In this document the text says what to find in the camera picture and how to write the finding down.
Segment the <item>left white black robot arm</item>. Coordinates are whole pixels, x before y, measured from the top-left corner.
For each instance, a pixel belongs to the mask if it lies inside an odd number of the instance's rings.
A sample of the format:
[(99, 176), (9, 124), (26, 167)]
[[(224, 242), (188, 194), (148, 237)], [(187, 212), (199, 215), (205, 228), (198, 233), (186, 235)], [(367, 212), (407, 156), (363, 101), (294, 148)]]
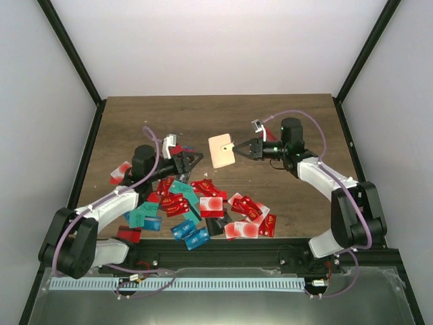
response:
[(99, 240), (98, 234), (115, 219), (143, 204), (152, 184), (169, 176), (186, 174), (202, 160), (201, 152), (159, 156), (149, 145), (136, 147), (120, 185), (99, 200), (77, 209), (56, 211), (41, 245), (38, 260), (53, 273), (82, 278), (91, 268), (114, 264), (122, 273), (133, 272), (138, 256), (120, 238)]

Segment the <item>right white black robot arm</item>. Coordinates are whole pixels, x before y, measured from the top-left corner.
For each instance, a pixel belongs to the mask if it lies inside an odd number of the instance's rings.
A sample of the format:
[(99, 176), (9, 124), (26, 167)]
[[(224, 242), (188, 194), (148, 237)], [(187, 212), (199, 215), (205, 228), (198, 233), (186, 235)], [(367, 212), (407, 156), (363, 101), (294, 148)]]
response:
[(283, 169), (309, 184), (331, 203), (330, 228), (309, 240), (309, 250), (301, 254), (302, 268), (319, 271), (325, 257), (355, 249), (370, 249), (382, 243), (387, 225), (376, 186), (359, 182), (328, 167), (322, 158), (304, 144), (302, 123), (285, 118), (280, 123), (280, 138), (272, 141), (264, 123), (252, 123), (260, 137), (235, 145), (233, 153), (250, 160), (278, 160)]

